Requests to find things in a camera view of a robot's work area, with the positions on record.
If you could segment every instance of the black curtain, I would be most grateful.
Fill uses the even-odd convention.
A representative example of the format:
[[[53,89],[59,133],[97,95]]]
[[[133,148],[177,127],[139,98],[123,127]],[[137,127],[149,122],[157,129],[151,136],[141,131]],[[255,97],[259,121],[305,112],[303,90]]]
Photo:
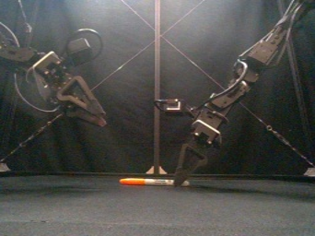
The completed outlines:
[[[1,1],[0,21],[24,42],[24,19],[17,2]],[[92,88],[107,112],[108,125],[100,128],[76,119],[60,118],[8,159],[8,166],[17,171],[144,173],[153,164],[155,149],[155,1],[26,0],[22,3],[33,26],[30,47],[40,52],[61,53],[68,37],[79,29],[95,29],[101,34],[100,57],[71,72],[80,75]],[[161,98],[180,98],[199,105],[212,93],[221,91],[219,85],[227,87],[237,55],[276,24],[277,2],[163,0],[160,14]],[[312,22],[313,11],[292,32],[311,140],[303,133],[287,55],[277,67],[260,74],[243,105],[313,161],[308,148],[315,143]],[[96,52],[97,40],[91,35],[85,37]],[[1,70],[1,154],[5,156],[55,114],[34,111],[20,99],[13,106],[12,74],[5,68]],[[32,83],[22,77],[18,83],[28,100],[49,109]],[[229,123],[221,128],[221,149],[209,150],[209,164],[197,173],[301,174],[305,171],[305,162],[267,132],[252,113],[241,105],[233,107]],[[191,120],[161,114],[160,121],[160,165],[172,173],[181,144],[189,136]]]

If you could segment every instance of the marker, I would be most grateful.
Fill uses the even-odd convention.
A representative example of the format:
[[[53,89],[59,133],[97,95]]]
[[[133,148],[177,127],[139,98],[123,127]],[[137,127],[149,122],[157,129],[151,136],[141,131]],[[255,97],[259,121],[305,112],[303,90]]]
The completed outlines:
[[[160,179],[137,179],[127,178],[120,179],[119,182],[124,185],[159,185],[159,186],[173,186],[173,180],[160,180]],[[188,181],[184,181],[181,186],[188,186]]]

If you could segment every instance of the vertical pole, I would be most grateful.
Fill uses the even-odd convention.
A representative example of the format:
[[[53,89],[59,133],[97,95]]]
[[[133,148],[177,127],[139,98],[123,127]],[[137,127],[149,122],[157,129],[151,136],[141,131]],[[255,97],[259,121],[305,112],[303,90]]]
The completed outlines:
[[[280,14],[280,16],[283,16],[283,14],[284,14],[283,0],[277,0],[277,8],[279,8],[279,14]],[[313,146],[311,146],[311,134],[309,134],[309,122],[308,122],[308,118],[307,118],[307,106],[305,106],[305,102],[304,102],[304,98],[303,98],[301,82],[300,82],[297,63],[296,63],[296,59],[295,59],[296,57],[295,57],[291,38],[289,38],[288,44],[287,44],[287,52],[288,52],[288,58],[289,58],[289,64],[291,64],[291,76],[292,76],[292,83],[293,83],[295,95],[296,95],[299,112],[300,112],[303,133],[304,133],[305,142],[307,142],[307,152],[308,152],[309,156],[313,157],[315,156],[315,149],[313,149]]]
[[[155,89],[153,98],[160,99],[160,23],[161,3],[155,0]],[[160,111],[153,110],[153,174],[160,173]]]

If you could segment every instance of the gray floor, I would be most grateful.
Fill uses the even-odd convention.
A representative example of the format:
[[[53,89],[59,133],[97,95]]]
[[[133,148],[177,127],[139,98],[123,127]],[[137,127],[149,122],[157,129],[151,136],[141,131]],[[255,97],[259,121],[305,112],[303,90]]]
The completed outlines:
[[[313,183],[191,180],[125,186],[119,177],[0,178],[0,235],[315,235]]]

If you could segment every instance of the diagonal cable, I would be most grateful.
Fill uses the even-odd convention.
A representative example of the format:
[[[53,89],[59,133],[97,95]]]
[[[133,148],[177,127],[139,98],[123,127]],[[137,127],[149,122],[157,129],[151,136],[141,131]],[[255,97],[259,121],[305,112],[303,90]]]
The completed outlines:
[[[91,89],[91,91],[135,59],[135,57],[141,54],[153,44],[155,41],[152,41],[148,46],[145,46],[136,55],[101,80],[101,82]]]

